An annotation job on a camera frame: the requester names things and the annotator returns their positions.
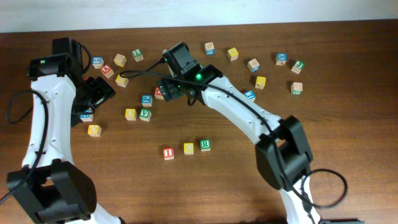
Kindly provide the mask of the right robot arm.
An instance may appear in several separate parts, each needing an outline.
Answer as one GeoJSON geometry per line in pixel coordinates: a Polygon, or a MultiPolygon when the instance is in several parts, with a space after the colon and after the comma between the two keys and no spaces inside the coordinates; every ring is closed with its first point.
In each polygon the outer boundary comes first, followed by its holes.
{"type": "Polygon", "coordinates": [[[157,82],[165,101],[188,96],[216,110],[254,144],[257,170],[278,190],[288,223],[320,223],[309,187],[313,159],[300,121],[282,119],[249,100],[213,65],[200,65],[184,42],[162,52],[161,62],[171,71],[157,82]]]}

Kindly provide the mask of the green J block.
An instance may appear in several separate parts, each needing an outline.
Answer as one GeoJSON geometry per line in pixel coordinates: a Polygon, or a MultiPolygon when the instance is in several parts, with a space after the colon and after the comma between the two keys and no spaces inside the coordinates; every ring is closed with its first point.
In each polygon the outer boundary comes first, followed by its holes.
{"type": "Polygon", "coordinates": [[[291,68],[291,71],[296,74],[299,74],[303,70],[304,66],[305,66],[304,62],[297,60],[294,63],[293,67],[291,68]]]}

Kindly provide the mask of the green L block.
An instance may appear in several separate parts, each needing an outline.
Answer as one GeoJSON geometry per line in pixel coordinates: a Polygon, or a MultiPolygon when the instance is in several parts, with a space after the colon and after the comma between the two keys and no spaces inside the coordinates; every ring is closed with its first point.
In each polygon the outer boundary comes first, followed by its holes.
{"type": "Polygon", "coordinates": [[[132,51],[132,56],[136,62],[139,62],[144,59],[142,51],[140,49],[135,49],[132,51]]]}

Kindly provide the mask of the yellow C block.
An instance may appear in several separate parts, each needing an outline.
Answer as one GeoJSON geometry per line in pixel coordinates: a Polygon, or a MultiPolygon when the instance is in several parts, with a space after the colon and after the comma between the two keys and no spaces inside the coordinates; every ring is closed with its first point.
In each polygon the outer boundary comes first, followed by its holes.
{"type": "Polygon", "coordinates": [[[185,155],[194,154],[194,144],[192,142],[187,142],[183,145],[183,151],[185,155]]]}

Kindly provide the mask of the blue E block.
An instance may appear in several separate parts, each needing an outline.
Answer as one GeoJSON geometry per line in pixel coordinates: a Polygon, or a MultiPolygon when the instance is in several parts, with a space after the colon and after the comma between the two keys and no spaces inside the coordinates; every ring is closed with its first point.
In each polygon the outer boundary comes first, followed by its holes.
{"type": "Polygon", "coordinates": [[[255,94],[252,90],[249,90],[249,91],[244,92],[244,95],[245,95],[245,97],[248,98],[250,101],[255,101],[255,99],[256,99],[256,94],[255,94]]]}

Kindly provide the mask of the green R block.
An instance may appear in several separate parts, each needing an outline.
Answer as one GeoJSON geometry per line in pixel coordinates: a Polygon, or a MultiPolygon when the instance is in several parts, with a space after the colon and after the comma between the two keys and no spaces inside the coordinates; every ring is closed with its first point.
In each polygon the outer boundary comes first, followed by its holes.
{"type": "Polygon", "coordinates": [[[200,140],[200,149],[201,151],[210,151],[211,150],[211,142],[209,139],[201,139],[200,140]]]}

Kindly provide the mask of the yellow block upper left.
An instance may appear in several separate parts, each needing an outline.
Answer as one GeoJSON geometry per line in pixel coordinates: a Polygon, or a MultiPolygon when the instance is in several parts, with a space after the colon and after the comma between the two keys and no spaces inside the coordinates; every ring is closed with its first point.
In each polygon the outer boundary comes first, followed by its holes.
{"type": "Polygon", "coordinates": [[[116,82],[116,84],[118,85],[118,86],[121,86],[121,87],[127,87],[127,84],[128,84],[128,82],[129,82],[129,79],[128,78],[124,78],[124,77],[122,77],[122,76],[120,76],[120,75],[118,75],[117,77],[116,77],[116,79],[115,79],[115,82],[116,82]]]}

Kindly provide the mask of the wood block green side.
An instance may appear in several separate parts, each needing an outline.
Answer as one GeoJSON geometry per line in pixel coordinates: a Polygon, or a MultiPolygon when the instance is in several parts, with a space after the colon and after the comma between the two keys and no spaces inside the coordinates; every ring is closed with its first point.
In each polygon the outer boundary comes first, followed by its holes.
{"type": "Polygon", "coordinates": [[[291,94],[300,95],[303,92],[303,84],[300,82],[293,82],[291,85],[291,94]]]}

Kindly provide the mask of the yellow D block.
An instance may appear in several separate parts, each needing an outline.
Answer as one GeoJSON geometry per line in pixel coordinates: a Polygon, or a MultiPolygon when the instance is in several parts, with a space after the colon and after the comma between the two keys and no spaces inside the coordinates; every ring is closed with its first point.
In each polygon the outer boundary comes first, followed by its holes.
{"type": "Polygon", "coordinates": [[[88,126],[87,133],[91,137],[100,137],[101,136],[101,132],[102,132],[102,129],[101,129],[101,127],[99,125],[91,124],[91,125],[88,126]]]}

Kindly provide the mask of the red Q block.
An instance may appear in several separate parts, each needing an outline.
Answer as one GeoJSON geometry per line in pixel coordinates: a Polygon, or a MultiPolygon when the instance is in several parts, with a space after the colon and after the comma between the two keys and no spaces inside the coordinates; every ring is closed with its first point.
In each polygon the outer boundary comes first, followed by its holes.
{"type": "Polygon", "coordinates": [[[155,96],[155,98],[157,98],[159,100],[163,100],[164,99],[164,96],[162,95],[161,90],[159,89],[159,87],[157,87],[155,89],[154,96],[155,96]]]}

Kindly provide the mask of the wood block blue side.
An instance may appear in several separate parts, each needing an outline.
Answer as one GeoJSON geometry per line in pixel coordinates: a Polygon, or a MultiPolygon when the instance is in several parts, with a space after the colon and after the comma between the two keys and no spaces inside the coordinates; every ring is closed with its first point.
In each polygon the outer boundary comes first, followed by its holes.
{"type": "Polygon", "coordinates": [[[205,53],[207,55],[214,55],[215,54],[215,46],[212,42],[205,43],[205,53]]]}

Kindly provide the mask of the yellow block top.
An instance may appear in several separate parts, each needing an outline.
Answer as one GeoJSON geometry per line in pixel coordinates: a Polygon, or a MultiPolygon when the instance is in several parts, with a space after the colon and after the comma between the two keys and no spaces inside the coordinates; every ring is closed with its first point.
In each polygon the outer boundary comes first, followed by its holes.
{"type": "Polygon", "coordinates": [[[235,47],[228,49],[227,57],[229,58],[230,61],[236,60],[239,57],[239,52],[235,47]]]}

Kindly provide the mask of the blue H block lower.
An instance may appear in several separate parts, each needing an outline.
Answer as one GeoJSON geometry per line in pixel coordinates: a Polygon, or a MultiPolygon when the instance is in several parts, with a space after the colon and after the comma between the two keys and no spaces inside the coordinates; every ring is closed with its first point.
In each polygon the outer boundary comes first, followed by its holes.
{"type": "Polygon", "coordinates": [[[80,119],[83,122],[90,122],[93,120],[93,112],[92,110],[86,110],[83,114],[80,115],[80,119]]]}

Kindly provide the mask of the blue K block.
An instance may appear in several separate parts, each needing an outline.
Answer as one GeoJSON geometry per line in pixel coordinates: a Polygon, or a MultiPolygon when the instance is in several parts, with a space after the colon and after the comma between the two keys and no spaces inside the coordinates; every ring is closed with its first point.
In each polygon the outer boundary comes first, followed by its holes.
{"type": "Polygon", "coordinates": [[[287,54],[286,53],[277,53],[275,58],[276,65],[285,65],[287,62],[287,54]]]}

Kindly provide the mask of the red I block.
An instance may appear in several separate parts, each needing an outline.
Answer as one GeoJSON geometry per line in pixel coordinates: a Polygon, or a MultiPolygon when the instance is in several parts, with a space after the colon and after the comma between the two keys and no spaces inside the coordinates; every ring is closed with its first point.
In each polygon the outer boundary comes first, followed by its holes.
{"type": "Polygon", "coordinates": [[[174,159],[174,150],[172,148],[165,148],[163,149],[163,157],[164,159],[167,160],[171,160],[174,159]]]}

